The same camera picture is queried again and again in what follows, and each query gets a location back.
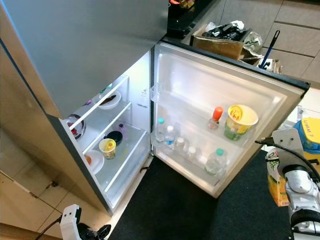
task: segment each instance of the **blue bottle cap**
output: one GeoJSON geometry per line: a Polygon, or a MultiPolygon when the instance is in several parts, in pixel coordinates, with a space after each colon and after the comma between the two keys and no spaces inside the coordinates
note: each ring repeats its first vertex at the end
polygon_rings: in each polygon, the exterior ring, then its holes
{"type": "Polygon", "coordinates": [[[159,117],[158,118],[158,124],[164,124],[165,123],[165,120],[163,117],[159,117]]]}
{"type": "Polygon", "coordinates": [[[218,156],[222,156],[223,154],[224,154],[224,150],[223,149],[221,149],[221,148],[217,148],[216,149],[216,151],[215,151],[215,153],[218,155],[218,156]]]}

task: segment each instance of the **plastic water bottle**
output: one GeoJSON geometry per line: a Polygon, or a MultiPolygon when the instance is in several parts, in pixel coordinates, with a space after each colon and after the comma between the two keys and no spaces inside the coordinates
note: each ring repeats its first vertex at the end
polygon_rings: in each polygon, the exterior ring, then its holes
{"type": "Polygon", "coordinates": [[[158,123],[155,126],[155,139],[162,143],[165,140],[165,120],[162,117],[158,118],[158,123]]]}
{"type": "Polygon", "coordinates": [[[164,141],[167,145],[172,146],[175,143],[176,134],[173,126],[166,128],[166,134],[164,135],[164,141]]]}
{"type": "Polygon", "coordinates": [[[211,175],[216,175],[224,169],[227,163],[224,153],[225,151],[223,149],[218,148],[214,153],[212,153],[208,157],[208,160],[206,161],[204,167],[207,173],[211,175]]]}

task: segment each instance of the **cardboard box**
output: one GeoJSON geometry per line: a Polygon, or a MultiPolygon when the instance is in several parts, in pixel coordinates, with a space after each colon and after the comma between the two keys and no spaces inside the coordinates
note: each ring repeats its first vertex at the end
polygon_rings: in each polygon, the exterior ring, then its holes
{"type": "MultiPolygon", "coordinates": [[[[267,153],[267,157],[276,156],[275,148],[267,153]]],[[[286,180],[279,175],[278,161],[268,161],[266,163],[268,188],[274,202],[278,207],[284,207],[289,205],[288,197],[286,194],[286,180]]]]}
{"type": "Polygon", "coordinates": [[[239,60],[244,43],[240,41],[224,40],[212,37],[202,36],[206,31],[203,25],[192,35],[192,46],[211,53],[219,54],[234,60],[239,60]]]}

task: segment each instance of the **yellow package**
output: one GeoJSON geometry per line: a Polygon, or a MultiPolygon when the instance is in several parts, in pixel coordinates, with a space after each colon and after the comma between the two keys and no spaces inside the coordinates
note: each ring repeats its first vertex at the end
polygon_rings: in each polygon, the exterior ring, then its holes
{"type": "MultiPolygon", "coordinates": [[[[277,156],[278,153],[276,152],[276,148],[270,150],[266,155],[268,160],[271,160],[277,156]]],[[[285,188],[286,180],[279,175],[277,170],[278,164],[278,161],[268,161],[266,163],[268,188],[271,196],[274,199],[274,202],[278,205],[278,207],[284,207],[289,205],[289,201],[285,188]]]]}

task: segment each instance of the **small jar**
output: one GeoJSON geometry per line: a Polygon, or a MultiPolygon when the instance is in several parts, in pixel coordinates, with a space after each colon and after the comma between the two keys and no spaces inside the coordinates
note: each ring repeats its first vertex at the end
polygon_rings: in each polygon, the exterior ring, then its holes
{"type": "Polygon", "coordinates": [[[194,146],[190,146],[188,148],[188,151],[186,153],[186,156],[187,158],[190,160],[190,161],[194,161],[196,160],[196,155],[197,155],[197,150],[194,146]]]}
{"type": "Polygon", "coordinates": [[[184,147],[185,147],[185,139],[182,136],[179,136],[176,140],[175,140],[175,144],[174,144],[174,151],[177,153],[182,153],[184,151],[184,147]]]}

